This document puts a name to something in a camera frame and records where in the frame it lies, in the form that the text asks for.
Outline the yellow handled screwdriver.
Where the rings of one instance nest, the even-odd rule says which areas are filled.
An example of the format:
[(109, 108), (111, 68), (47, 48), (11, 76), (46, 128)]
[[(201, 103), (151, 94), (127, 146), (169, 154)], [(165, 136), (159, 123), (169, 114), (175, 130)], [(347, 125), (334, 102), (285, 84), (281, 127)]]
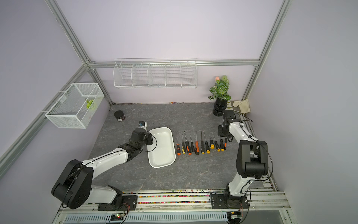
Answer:
[(223, 141), (223, 139), (222, 139), (222, 137), (220, 136), (220, 150), (221, 151), (224, 151), (225, 149), (224, 149), (224, 141)]

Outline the black yellow long screwdriver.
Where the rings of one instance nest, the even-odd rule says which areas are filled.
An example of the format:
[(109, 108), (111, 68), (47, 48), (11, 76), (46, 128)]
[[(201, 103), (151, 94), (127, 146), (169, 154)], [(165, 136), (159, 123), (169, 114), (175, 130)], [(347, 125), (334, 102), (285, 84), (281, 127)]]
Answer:
[(218, 141), (216, 140), (214, 135), (213, 135), (213, 139), (214, 139), (214, 144), (215, 144), (215, 148), (216, 148), (217, 152), (220, 152), (221, 151), (220, 146), (219, 146)]

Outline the black yellow stubby screwdriver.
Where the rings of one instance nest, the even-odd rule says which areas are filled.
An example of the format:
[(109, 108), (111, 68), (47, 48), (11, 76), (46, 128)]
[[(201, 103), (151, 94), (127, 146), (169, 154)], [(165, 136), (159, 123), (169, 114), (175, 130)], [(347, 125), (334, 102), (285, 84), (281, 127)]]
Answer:
[(207, 154), (210, 154), (210, 146), (209, 146), (209, 143), (208, 143), (207, 138), (205, 136), (205, 132), (203, 132), (203, 134), (204, 134), (204, 139), (205, 139), (205, 150), (206, 150)]

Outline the white storage box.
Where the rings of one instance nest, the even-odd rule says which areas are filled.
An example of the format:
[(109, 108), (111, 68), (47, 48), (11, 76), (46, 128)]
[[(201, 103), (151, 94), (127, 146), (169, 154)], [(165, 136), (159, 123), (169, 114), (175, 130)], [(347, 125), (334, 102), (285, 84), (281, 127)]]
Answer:
[(155, 169), (172, 165), (176, 152), (171, 130), (160, 127), (150, 130), (149, 133), (153, 135), (153, 144), (147, 146), (149, 164)]

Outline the yellow collar screwdriver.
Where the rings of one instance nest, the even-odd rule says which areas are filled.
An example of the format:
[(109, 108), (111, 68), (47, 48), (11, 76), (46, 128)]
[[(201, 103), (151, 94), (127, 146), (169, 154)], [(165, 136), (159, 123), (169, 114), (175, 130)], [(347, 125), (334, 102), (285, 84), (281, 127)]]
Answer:
[(200, 132), (200, 135), (201, 135), (201, 142), (200, 142), (201, 153), (202, 153), (202, 154), (205, 154), (206, 151), (205, 151), (205, 144), (204, 144), (204, 141), (203, 141), (202, 131)]

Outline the black handled screwdriver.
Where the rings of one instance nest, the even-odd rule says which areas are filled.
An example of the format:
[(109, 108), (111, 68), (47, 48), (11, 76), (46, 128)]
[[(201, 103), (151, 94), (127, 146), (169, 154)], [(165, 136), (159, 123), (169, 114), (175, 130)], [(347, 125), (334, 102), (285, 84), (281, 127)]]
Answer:
[(190, 135), (190, 143), (191, 143), (191, 152), (192, 154), (195, 153), (195, 147), (194, 147), (194, 142), (193, 142), (193, 139), (192, 139), (192, 135)]

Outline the small orange black screwdriver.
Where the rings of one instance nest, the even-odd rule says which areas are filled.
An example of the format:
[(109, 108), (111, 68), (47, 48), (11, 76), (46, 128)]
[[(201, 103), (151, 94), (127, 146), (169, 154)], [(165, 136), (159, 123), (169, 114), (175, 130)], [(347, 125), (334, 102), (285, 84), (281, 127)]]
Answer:
[(187, 152), (189, 155), (191, 155), (192, 152), (191, 152), (191, 148), (190, 148), (190, 145), (189, 145), (189, 141), (187, 140), (185, 131), (184, 131), (184, 137), (185, 137), (186, 152)]

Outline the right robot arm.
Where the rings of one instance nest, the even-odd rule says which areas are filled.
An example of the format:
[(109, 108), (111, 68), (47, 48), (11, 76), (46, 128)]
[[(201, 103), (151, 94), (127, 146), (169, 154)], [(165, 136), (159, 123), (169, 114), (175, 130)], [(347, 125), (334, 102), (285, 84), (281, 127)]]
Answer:
[(228, 141), (237, 141), (236, 175), (227, 185), (231, 198), (243, 197), (251, 183), (259, 181), (269, 172), (267, 143), (255, 138), (237, 118), (233, 110), (223, 112), (223, 123), (218, 126), (218, 135)]

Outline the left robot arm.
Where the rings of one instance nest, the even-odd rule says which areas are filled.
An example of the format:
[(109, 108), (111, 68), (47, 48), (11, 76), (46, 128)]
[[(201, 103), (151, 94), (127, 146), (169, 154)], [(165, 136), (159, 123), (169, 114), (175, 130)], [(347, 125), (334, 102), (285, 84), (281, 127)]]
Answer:
[(61, 201), (63, 208), (72, 210), (90, 203), (98, 204), (100, 211), (128, 210), (130, 206), (124, 202), (121, 190), (95, 186), (92, 181), (103, 172), (132, 160), (144, 147), (154, 143), (157, 140), (153, 134), (138, 127), (127, 143), (109, 153), (84, 161), (69, 161), (51, 190), (52, 196)]

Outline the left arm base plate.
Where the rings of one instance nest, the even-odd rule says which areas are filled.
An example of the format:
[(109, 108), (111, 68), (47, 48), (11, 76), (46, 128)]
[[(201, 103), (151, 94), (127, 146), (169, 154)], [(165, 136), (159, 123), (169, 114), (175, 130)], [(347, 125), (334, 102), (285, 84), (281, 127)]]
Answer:
[(137, 195), (121, 195), (112, 203), (100, 203), (98, 211), (134, 211), (138, 202)]

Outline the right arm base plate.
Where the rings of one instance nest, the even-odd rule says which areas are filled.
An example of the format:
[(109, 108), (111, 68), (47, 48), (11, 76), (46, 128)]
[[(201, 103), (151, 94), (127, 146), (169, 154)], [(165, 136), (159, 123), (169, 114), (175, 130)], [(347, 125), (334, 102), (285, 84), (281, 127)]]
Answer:
[(210, 193), (209, 201), (211, 203), (212, 209), (247, 209), (249, 207), (249, 201), (246, 196), (234, 197), (231, 195)]

